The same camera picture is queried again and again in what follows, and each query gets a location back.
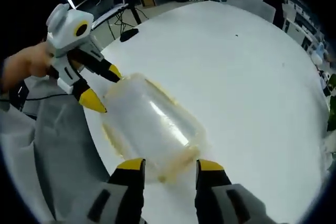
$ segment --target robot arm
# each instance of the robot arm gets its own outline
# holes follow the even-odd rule
[[[198,223],[275,224],[264,203],[240,184],[231,184],[216,162],[199,159],[195,207]]]
[[[117,166],[106,183],[77,200],[66,224],[138,224],[143,207],[145,160],[136,158]]]
[[[69,61],[69,58],[74,59],[110,81],[120,80],[121,74],[116,66],[104,59],[90,39],[92,22],[90,13],[69,10],[69,4],[56,6],[47,20],[48,52],[52,56],[49,74],[81,105],[105,113],[106,109],[96,93]]]

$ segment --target round table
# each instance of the round table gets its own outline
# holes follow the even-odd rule
[[[140,72],[159,83],[205,127],[207,158],[225,167],[266,205],[277,222],[294,223],[321,185],[319,144],[328,107],[307,53],[273,24],[216,2],[183,6],[138,26],[130,40],[102,51],[123,75]],[[111,83],[82,75],[98,96]],[[104,137],[99,113],[85,109],[107,171],[122,159]],[[192,196],[146,185],[149,223],[197,223]]]

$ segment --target white chair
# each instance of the white chair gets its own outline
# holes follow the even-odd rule
[[[227,0],[226,3],[246,10],[273,23],[276,11],[275,8],[261,0]]]

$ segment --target yellow tip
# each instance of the yellow tip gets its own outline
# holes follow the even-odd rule
[[[224,170],[224,168],[216,163],[205,159],[199,159],[201,170]]]
[[[118,169],[140,170],[143,158],[129,159],[117,166]]]
[[[117,69],[115,65],[111,64],[109,70],[115,73],[121,79],[121,73],[119,72],[119,70]]]
[[[79,103],[88,109],[95,110],[100,113],[106,113],[104,105],[92,89],[88,89],[82,93]]]

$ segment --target clear plastic jar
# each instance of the clear plastic jar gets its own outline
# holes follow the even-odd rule
[[[200,123],[141,74],[114,84],[104,96],[103,128],[124,159],[146,159],[146,182],[173,182],[206,147]]]

